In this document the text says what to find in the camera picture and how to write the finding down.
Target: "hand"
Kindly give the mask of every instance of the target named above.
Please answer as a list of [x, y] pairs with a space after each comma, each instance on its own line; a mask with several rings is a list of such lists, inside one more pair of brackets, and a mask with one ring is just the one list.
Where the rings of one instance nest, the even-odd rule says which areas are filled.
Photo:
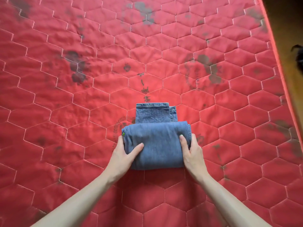
[[138, 153], [140, 153], [143, 147], [144, 144], [140, 143], [133, 149], [132, 152], [126, 154], [123, 145], [123, 138], [122, 136], [119, 136], [118, 144], [113, 151], [112, 157], [107, 167], [104, 170], [104, 173], [108, 174], [112, 183], [115, 183], [123, 175], [125, 175], [128, 169], [131, 167], [131, 164], [134, 161], [135, 157], [138, 155]]
[[199, 181], [203, 176], [208, 176], [206, 165], [203, 158], [202, 148], [198, 145], [196, 135], [191, 136], [191, 148], [188, 149], [187, 141], [183, 135], [180, 135], [180, 143], [183, 153], [184, 165], [193, 176]]

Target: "hexagonal quilting pattern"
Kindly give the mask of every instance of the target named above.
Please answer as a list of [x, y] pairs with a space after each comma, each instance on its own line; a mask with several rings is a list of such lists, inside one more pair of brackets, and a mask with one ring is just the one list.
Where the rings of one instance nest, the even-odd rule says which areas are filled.
[[[250, 209], [302, 225], [303, 154], [260, 1], [20, 2], [1, 2], [0, 225], [31, 225], [92, 181], [144, 102], [177, 107]], [[130, 170], [85, 224], [223, 226], [192, 180]]]

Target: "wooden floor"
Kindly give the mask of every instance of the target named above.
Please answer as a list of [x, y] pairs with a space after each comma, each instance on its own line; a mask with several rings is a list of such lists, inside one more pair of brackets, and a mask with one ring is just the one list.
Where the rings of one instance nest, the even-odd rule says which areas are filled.
[[303, 131], [303, 73], [296, 66], [295, 44], [303, 45], [303, 0], [263, 0], [274, 34], [291, 101]]

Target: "denim fabric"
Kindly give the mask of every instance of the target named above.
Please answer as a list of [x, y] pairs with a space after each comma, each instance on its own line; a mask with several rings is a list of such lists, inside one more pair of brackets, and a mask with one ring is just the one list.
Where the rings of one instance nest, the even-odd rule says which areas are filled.
[[137, 103], [136, 123], [177, 122], [176, 107], [169, 103]]
[[191, 144], [191, 127], [184, 122], [136, 123], [122, 129], [125, 152], [129, 154], [138, 144], [143, 150], [135, 158], [132, 169], [149, 170], [183, 167], [179, 135]]

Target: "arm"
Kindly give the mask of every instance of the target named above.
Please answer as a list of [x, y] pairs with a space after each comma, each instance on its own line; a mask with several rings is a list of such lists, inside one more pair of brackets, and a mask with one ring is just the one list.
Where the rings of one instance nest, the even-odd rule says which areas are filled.
[[190, 150], [182, 135], [180, 143], [185, 167], [213, 200], [229, 227], [271, 227], [209, 175], [202, 148], [198, 145], [195, 134], [192, 134]]
[[143, 146], [143, 143], [139, 144], [127, 155], [124, 151], [122, 136], [120, 136], [103, 173], [32, 227], [72, 227], [81, 225], [100, 197], [127, 172]]

